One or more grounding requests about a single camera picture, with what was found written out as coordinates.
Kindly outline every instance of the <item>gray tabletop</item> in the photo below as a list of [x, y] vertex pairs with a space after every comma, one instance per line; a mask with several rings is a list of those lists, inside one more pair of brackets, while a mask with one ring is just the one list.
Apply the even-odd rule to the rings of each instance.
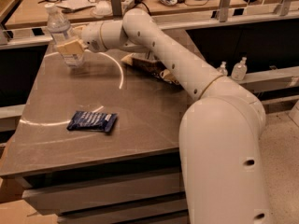
[[[126, 53], [111, 50], [119, 61]], [[31, 175], [178, 151], [180, 120], [191, 103], [179, 86], [85, 52], [70, 69], [46, 55], [8, 149], [0, 175]], [[77, 110], [117, 113], [112, 132], [69, 132]]]

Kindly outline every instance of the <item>floor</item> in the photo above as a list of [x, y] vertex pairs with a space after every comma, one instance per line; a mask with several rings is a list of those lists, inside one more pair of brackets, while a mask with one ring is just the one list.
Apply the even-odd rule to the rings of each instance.
[[265, 181], [277, 224], [299, 223], [299, 127], [288, 116], [292, 104], [295, 101], [266, 108], [267, 124], [260, 141]]

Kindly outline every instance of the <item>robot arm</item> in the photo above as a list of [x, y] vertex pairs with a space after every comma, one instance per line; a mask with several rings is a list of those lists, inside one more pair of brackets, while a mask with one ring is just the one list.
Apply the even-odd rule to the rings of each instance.
[[265, 113], [253, 94], [164, 34], [141, 9], [122, 21], [89, 24], [82, 39], [94, 52], [151, 50], [193, 98], [179, 130], [192, 224], [272, 223], [258, 142]]

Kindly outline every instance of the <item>plastic water bottle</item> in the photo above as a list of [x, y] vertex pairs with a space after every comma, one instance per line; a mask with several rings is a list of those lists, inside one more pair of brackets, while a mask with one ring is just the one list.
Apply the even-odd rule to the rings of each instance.
[[[78, 36], [73, 31], [71, 23], [67, 17], [58, 10], [55, 4], [48, 3], [45, 5], [45, 9], [49, 14], [47, 28], [57, 47], [71, 44], [72, 41], [78, 40]], [[64, 57], [65, 63], [72, 68], [82, 66], [84, 64], [83, 51], [72, 49], [71, 45], [68, 47], [68, 50], [71, 51], [60, 52]]]
[[227, 69], [226, 69], [226, 62], [222, 62], [221, 66], [217, 68], [217, 70], [221, 73], [223, 73], [225, 76], [228, 75]]
[[246, 57], [242, 57], [241, 62], [235, 64], [231, 75], [233, 80], [240, 81], [244, 79], [245, 74], [247, 73], [246, 59]]

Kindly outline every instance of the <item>wire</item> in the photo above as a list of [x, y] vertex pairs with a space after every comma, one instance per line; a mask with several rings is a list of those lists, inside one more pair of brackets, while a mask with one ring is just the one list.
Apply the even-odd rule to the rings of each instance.
[[204, 6], [205, 4], [208, 3], [209, 0], [206, 0], [204, 4], [187, 4], [186, 1], [187, 0], [185, 0], [184, 4], [187, 6]]
[[149, 15], [151, 16], [150, 9], [149, 9], [149, 7], [148, 7], [144, 2], [142, 2], [142, 1], [135, 1], [135, 2], [136, 2], [137, 4], [142, 4], [144, 7], [146, 7], [146, 9], [147, 9]]

